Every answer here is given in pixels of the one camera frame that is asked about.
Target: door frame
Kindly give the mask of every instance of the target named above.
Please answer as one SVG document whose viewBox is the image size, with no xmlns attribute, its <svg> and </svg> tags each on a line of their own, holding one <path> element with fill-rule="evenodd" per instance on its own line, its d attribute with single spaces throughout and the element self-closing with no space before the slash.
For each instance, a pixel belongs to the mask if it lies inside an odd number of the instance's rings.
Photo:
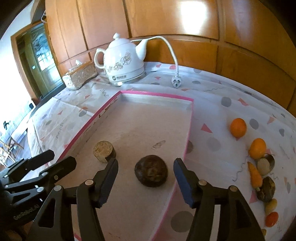
<svg viewBox="0 0 296 241">
<path fill-rule="evenodd" d="M 30 28 L 35 27 L 41 23 L 42 23 L 41 21 L 38 21 L 36 23 L 29 24 L 29 25 L 25 26 L 24 28 L 22 28 L 21 30 L 17 31 L 14 35 L 12 35 L 10 37 L 12 52 L 13 52 L 13 56 L 15 58 L 15 63 L 17 65 L 17 69 L 18 69 L 20 76 L 22 78 L 22 81 L 23 81 L 23 83 L 24 83 L 24 85 L 25 85 L 25 87 L 26 87 L 26 89 L 27 89 L 27 91 L 28 91 L 28 93 L 35 105 L 37 105 L 40 101 L 39 101 L 39 98 L 36 96 L 32 86 L 30 85 L 30 82 L 29 82 L 29 80 L 25 74 L 24 68 L 22 66 L 22 62 L 20 60 L 20 54 L 19 54 L 19 51 L 17 48 L 17 37 L 19 35 L 21 35 L 22 33 L 26 32 L 27 30 L 29 30 Z"/>
</svg>

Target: kettle handle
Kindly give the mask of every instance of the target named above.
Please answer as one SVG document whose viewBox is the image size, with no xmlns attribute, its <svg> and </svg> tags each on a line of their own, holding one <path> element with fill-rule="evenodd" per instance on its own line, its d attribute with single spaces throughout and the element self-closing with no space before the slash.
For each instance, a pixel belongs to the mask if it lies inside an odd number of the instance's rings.
<svg viewBox="0 0 296 241">
<path fill-rule="evenodd" d="M 99 55 L 99 53 L 103 53 L 103 54 L 105 54 L 105 49 L 97 49 L 96 50 L 96 54 L 94 55 L 94 64 L 95 64 L 95 66 L 97 67 L 97 68 L 99 68 L 99 69 L 103 69 L 104 68 L 104 65 L 103 64 L 99 64 L 99 62 L 98 62 L 98 55 Z"/>
</svg>

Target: power plug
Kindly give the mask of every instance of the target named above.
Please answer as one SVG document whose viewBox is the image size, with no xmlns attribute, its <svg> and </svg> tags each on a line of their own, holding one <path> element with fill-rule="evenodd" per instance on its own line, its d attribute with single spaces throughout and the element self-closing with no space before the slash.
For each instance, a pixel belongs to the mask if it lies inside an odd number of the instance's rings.
<svg viewBox="0 0 296 241">
<path fill-rule="evenodd" d="M 181 85 L 181 77 L 177 77 L 177 76 L 174 76 L 173 78 L 172 78 L 172 84 L 173 84 L 173 86 L 175 87 L 175 88 L 179 88 L 180 87 L 180 85 Z"/>
</svg>

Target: electric kettle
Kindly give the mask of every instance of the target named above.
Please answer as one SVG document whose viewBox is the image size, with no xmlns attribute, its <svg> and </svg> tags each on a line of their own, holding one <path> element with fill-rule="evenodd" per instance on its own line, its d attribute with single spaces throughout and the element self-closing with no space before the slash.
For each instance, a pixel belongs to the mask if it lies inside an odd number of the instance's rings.
<svg viewBox="0 0 296 241">
<path fill-rule="evenodd" d="M 146 46 L 150 39 L 160 38 L 168 46 L 176 65 L 176 74 L 172 78 L 172 84 L 175 88 L 181 85 L 179 77 L 179 66 L 175 53 L 170 43 L 162 36 L 154 36 L 148 39 L 128 40 L 120 38 L 119 33 L 114 34 L 113 41 L 108 48 L 96 50 L 94 63 L 97 68 L 104 69 L 109 82 L 115 86 L 121 86 L 124 83 L 133 83 L 145 76 L 144 62 L 146 56 Z M 141 41 L 137 46 L 132 43 Z M 104 54 L 104 64 L 98 62 L 99 53 Z"/>
</svg>

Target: wooden wall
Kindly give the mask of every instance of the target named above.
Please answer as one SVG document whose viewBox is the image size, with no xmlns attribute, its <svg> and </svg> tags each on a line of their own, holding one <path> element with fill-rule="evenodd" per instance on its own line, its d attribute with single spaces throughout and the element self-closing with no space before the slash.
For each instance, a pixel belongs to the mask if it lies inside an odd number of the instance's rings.
<svg viewBox="0 0 296 241">
<path fill-rule="evenodd" d="M 181 65 L 247 85 L 296 116 L 296 48 L 259 0 L 46 0 L 48 36 L 59 71 L 93 59 L 115 32 L 163 35 Z M 160 40 L 146 61 L 173 63 Z"/>
</svg>

